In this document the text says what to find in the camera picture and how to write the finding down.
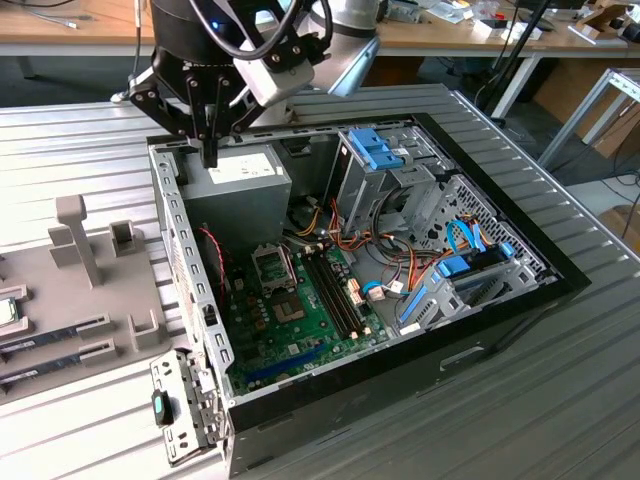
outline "power cable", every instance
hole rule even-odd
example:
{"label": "power cable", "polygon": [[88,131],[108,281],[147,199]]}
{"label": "power cable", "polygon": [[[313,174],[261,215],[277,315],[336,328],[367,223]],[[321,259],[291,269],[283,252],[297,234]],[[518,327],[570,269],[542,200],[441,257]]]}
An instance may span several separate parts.
{"label": "power cable", "polygon": [[[500,54],[498,55],[498,58],[496,60],[496,63],[495,63],[494,69],[493,69],[494,72],[496,70],[498,70],[498,67],[500,66],[500,62],[502,62],[502,57],[504,56],[504,52],[507,49],[507,45],[509,45],[509,40],[511,39],[511,32],[513,32],[513,27],[515,26],[516,20],[518,18],[518,9],[519,8],[520,7],[518,5],[516,5],[516,8],[515,8],[515,10],[513,12],[513,19],[511,20],[511,28],[509,28],[509,33],[507,34],[507,39],[504,41],[504,45],[502,46],[502,50],[500,51]],[[476,107],[478,106],[478,97],[480,96],[480,93],[482,91],[484,91],[484,89],[487,88],[489,85],[491,85],[496,80],[496,78],[498,78],[499,75],[500,75],[499,73],[496,73],[493,77],[491,77],[489,79],[489,81],[487,83],[485,83],[482,87],[480,87],[478,89],[478,91],[476,92],[476,96],[473,99],[473,104]]]}
{"label": "power cable", "polygon": [[[216,42],[218,47],[220,47],[220,49],[223,52],[225,52],[227,55],[230,55],[231,57],[236,58],[238,60],[245,60],[245,61],[260,60],[265,55],[267,55],[267,53],[269,53],[269,51],[273,47],[279,44],[282,41],[282,39],[285,37],[289,27],[291,27],[295,22],[296,16],[298,15],[300,8],[302,7],[301,0],[292,0],[291,4],[289,5],[289,8],[287,9],[284,16],[282,17],[282,21],[278,25],[277,30],[271,36],[271,38],[269,38],[265,43],[263,43],[258,48],[247,51],[247,50],[240,50],[239,48],[233,46],[232,44],[227,42],[224,38],[222,38],[222,36],[218,32],[216,32],[216,30],[211,25],[209,19],[206,18],[202,13],[202,9],[200,8],[200,4],[199,4],[200,1],[201,0],[189,0],[189,3],[191,4],[193,11],[197,15],[197,17],[200,19],[200,23],[202,24],[204,29],[207,31],[209,36],[213,39],[214,42]],[[325,41],[328,45],[328,43],[331,42],[331,38],[333,36],[333,18],[331,16],[331,8],[329,7],[329,0],[320,0],[320,4],[322,5],[322,10],[324,12],[325,33],[324,33],[323,41]]]}
{"label": "power cable", "polygon": [[76,0],[63,0],[58,3],[50,3],[50,4],[41,4],[41,3],[23,3],[18,2],[16,0],[2,0],[5,3],[10,3],[11,5],[18,5],[20,7],[32,7],[32,8],[53,8],[53,7],[61,7],[62,5],[66,5],[67,3],[75,2]]}

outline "red wire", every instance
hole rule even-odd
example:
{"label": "red wire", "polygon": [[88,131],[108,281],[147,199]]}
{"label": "red wire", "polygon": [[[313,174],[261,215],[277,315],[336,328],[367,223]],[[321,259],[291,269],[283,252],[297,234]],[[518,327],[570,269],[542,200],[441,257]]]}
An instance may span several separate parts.
{"label": "red wire", "polygon": [[224,303],[224,260],[222,259],[222,249],[220,248],[220,244],[216,240],[216,237],[213,236],[213,233],[203,227],[200,227],[198,230],[209,237],[218,251],[218,261],[220,262],[220,307],[222,308],[222,304]]}

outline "blue pci slot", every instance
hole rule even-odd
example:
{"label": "blue pci slot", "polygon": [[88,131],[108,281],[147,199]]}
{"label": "blue pci slot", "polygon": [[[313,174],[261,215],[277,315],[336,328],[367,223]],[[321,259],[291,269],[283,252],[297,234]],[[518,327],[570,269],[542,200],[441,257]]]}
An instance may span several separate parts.
{"label": "blue pci slot", "polygon": [[322,345],[318,345],[317,347],[315,347],[313,350],[301,353],[300,355],[296,355],[295,357],[287,358],[286,360],[282,360],[281,362],[275,363],[268,367],[261,368],[260,370],[256,370],[255,372],[248,373],[245,378],[247,382],[255,382],[256,380],[262,380],[263,378],[273,377],[280,373],[286,372],[290,368],[299,367],[300,365],[309,363],[325,348],[327,348],[327,344],[323,343]]}

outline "green circuit board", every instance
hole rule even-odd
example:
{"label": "green circuit board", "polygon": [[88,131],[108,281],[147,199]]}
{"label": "green circuit board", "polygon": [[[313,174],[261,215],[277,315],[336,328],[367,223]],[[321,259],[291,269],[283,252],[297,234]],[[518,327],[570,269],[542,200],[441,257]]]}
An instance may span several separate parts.
{"label": "green circuit board", "polygon": [[[332,268],[346,272],[343,273],[345,281],[350,278],[348,264],[340,250],[329,250],[326,259]],[[250,258],[238,263],[230,274],[232,292],[225,299],[225,326],[235,354],[228,372],[236,395],[293,377],[388,339],[383,322],[367,305],[355,309],[364,325],[363,331],[347,338],[341,336],[302,259],[294,255],[291,260],[297,289],[274,292],[269,297],[262,295],[260,279]],[[344,281],[341,288],[348,295]]]}

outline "yellow wire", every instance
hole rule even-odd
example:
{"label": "yellow wire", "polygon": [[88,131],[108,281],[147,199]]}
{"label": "yellow wire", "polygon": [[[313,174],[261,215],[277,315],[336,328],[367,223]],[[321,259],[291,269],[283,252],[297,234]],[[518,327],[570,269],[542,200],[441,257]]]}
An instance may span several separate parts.
{"label": "yellow wire", "polygon": [[318,207],[315,207],[315,211],[316,212],[313,214],[313,219],[311,220],[311,224],[301,232],[296,232],[296,235],[300,237],[305,237],[309,235],[311,232],[313,232],[313,229],[316,228],[316,223],[318,222],[318,214],[320,213],[320,209]]}

